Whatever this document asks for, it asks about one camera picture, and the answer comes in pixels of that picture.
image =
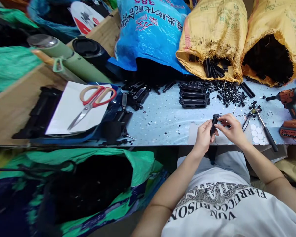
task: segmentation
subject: green thermos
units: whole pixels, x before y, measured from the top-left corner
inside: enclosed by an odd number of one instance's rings
[[[112,83],[107,76],[91,63],[53,36],[45,34],[32,35],[27,38],[27,43],[50,57],[60,58],[67,69],[86,82]]]

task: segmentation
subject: hand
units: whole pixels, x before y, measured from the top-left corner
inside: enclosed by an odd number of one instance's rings
[[[215,129],[215,133],[210,137],[210,130],[213,125],[212,119],[206,121],[197,129],[196,142],[193,151],[202,157],[208,151],[210,143],[214,142],[215,134],[218,135],[218,131]]]
[[[222,131],[237,147],[241,149],[241,147],[250,144],[242,131],[241,123],[232,114],[225,114],[217,120],[220,121],[222,125],[215,124],[215,127]]]

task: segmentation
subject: table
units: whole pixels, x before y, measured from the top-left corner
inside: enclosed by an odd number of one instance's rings
[[[249,104],[254,100],[257,105],[261,105],[262,112],[260,113],[264,123],[269,129],[274,141],[278,145],[296,144],[296,139],[283,138],[279,134],[279,127],[285,120],[291,120],[290,113],[284,109],[282,103],[278,100],[266,101],[259,99],[263,96],[276,95],[278,92],[296,87],[296,82],[290,83],[285,87],[270,88],[266,85],[254,83],[244,79],[244,82],[255,93],[255,97],[250,99],[245,107],[238,107],[231,104],[226,108],[220,100],[217,99],[217,93],[210,94],[210,105],[203,109],[183,109],[179,104],[179,87],[178,84],[174,85],[166,93],[157,95],[154,91],[143,104],[143,109],[134,111],[132,108],[127,107],[128,110],[133,112],[133,116],[127,131],[131,137],[136,140],[123,144],[121,146],[171,146],[171,145],[188,145],[189,128],[192,123],[196,125],[202,124],[204,121],[212,119],[213,114],[227,114],[234,111],[234,116],[243,124],[245,122],[245,115],[250,111]],[[250,120],[250,123],[245,131],[247,138],[252,141],[252,144],[259,144],[252,140],[250,125],[260,127],[260,121]],[[98,146],[100,141],[88,141],[75,146]]]

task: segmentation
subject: cordless drill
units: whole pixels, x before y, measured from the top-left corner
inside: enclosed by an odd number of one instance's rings
[[[285,109],[288,109],[293,120],[285,121],[280,127],[282,137],[296,139],[296,87],[279,92],[276,96],[267,97],[266,101],[279,100]]]

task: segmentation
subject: gray pants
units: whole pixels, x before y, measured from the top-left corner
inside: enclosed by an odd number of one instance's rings
[[[177,161],[177,167],[183,162],[186,156],[180,157]],[[250,175],[246,165],[246,160],[242,151],[233,145],[218,146],[215,164],[212,165],[207,157],[203,157],[195,174],[199,174],[213,167],[234,172],[250,184]]]

